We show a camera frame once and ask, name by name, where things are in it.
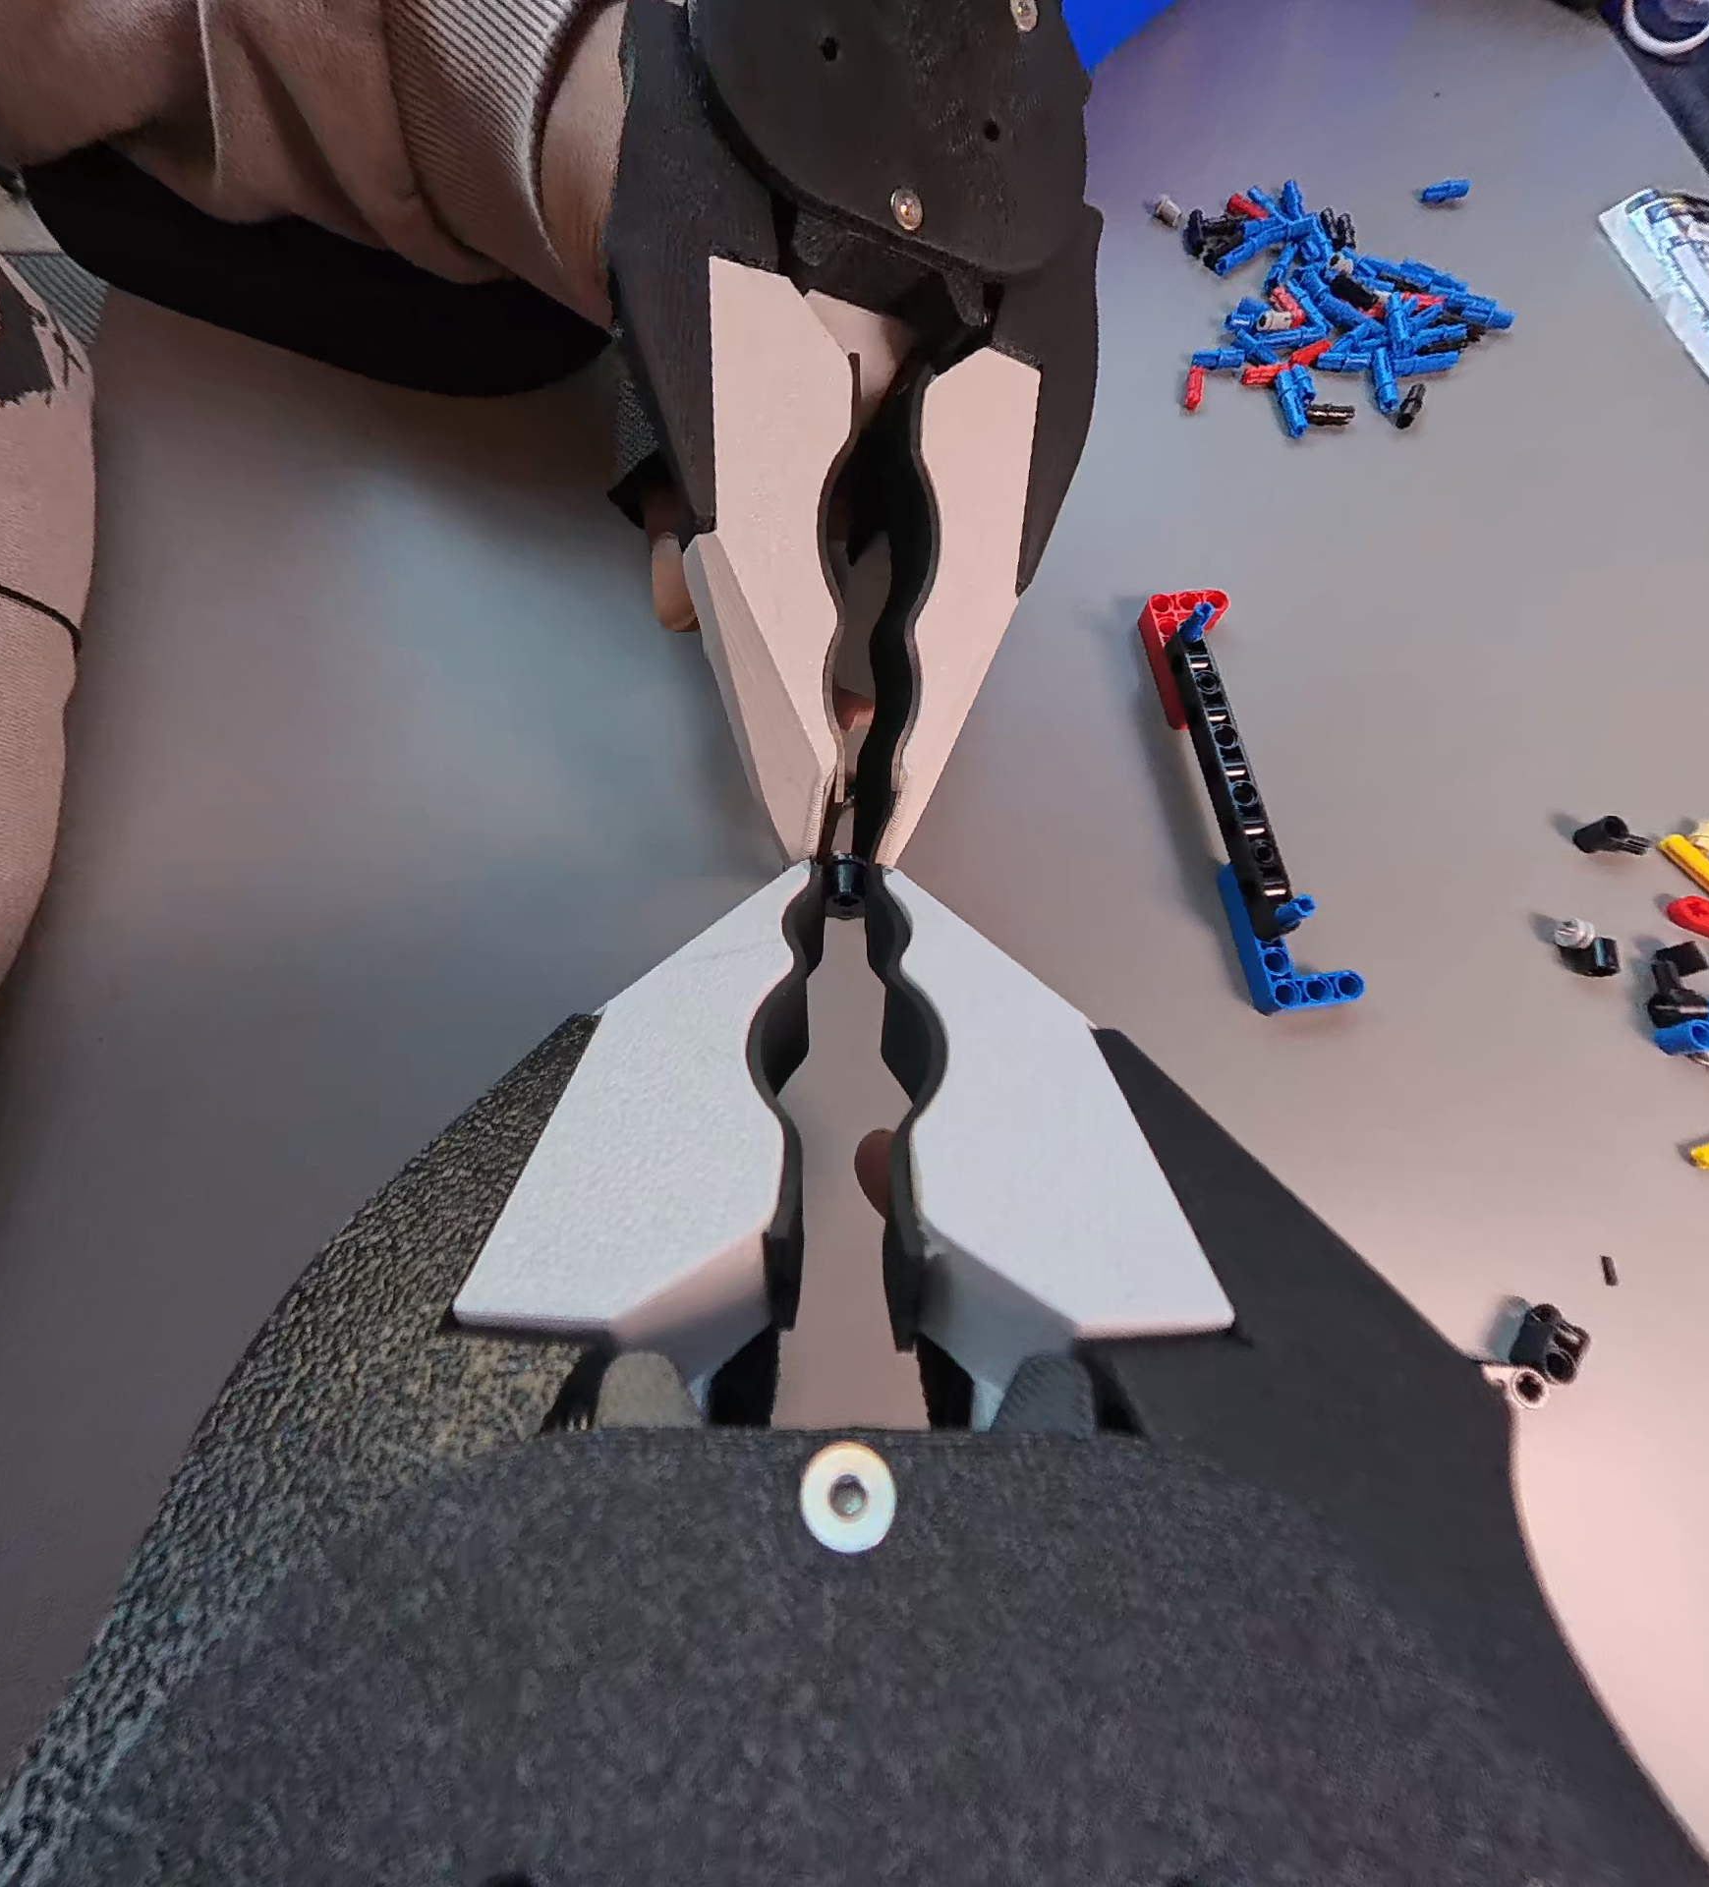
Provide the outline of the person's left forearm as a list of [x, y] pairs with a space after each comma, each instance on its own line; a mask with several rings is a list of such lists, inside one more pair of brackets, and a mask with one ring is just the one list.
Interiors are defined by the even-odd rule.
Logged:
[[304, 218], [610, 328], [625, 11], [0, 1], [0, 163], [106, 143], [224, 222]]

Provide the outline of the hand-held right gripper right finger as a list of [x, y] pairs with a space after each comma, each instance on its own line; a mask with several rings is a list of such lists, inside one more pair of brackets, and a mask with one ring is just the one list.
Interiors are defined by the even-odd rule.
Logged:
[[1232, 1305], [1098, 1031], [901, 870], [866, 882], [889, 1148], [893, 1333], [978, 1394], [1082, 1343], [1222, 1333]]

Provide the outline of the pile of lego pins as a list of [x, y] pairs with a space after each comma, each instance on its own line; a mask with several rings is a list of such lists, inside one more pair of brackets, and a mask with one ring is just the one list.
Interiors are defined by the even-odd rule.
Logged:
[[1419, 257], [1360, 244], [1350, 212], [1313, 204], [1295, 179], [1277, 190], [1230, 192], [1214, 210], [1149, 200], [1151, 218], [1218, 279], [1259, 273], [1218, 318], [1218, 340], [1196, 348], [1179, 405], [1196, 411], [1212, 381], [1263, 391], [1287, 439], [1338, 433], [1358, 415], [1350, 395], [1318, 381], [1360, 383], [1372, 411], [1411, 429], [1429, 381], [1452, 370], [1515, 314], [1500, 299]]

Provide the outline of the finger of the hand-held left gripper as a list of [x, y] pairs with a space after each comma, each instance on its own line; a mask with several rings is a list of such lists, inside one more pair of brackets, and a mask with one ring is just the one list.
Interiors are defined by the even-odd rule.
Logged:
[[781, 852], [809, 856], [842, 775], [820, 517], [856, 429], [856, 366], [785, 275], [712, 257], [708, 314], [714, 519], [683, 571], [747, 777]]
[[986, 346], [925, 374], [897, 415], [873, 626], [873, 858], [901, 858], [1019, 596], [1041, 376]]

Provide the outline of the black red blue lego beam assembly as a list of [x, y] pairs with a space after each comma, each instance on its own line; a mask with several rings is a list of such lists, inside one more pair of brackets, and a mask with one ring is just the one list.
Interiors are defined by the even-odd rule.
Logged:
[[1210, 803], [1222, 844], [1218, 905], [1248, 1000], [1265, 1016], [1360, 1002], [1364, 980], [1354, 970], [1293, 959], [1291, 935], [1315, 905], [1291, 884], [1208, 643], [1226, 608], [1218, 588], [1157, 592], [1141, 602], [1137, 632], [1165, 720], [1187, 734]]

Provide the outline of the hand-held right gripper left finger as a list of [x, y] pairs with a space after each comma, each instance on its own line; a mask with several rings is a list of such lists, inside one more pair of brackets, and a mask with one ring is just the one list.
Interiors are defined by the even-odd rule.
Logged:
[[604, 1004], [452, 1303], [458, 1325], [655, 1351], [688, 1380], [795, 1317], [818, 866], [799, 862]]

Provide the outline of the person's left hand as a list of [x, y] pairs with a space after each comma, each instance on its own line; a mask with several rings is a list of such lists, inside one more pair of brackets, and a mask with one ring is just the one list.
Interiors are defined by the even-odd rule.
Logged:
[[[698, 614], [686, 586], [681, 547], [677, 533], [655, 523], [645, 527], [649, 543], [649, 584], [651, 604], [659, 624], [669, 632], [694, 632]], [[872, 699], [860, 691], [844, 687], [838, 679], [828, 683], [830, 704], [836, 726], [842, 734], [862, 734], [872, 716]]]

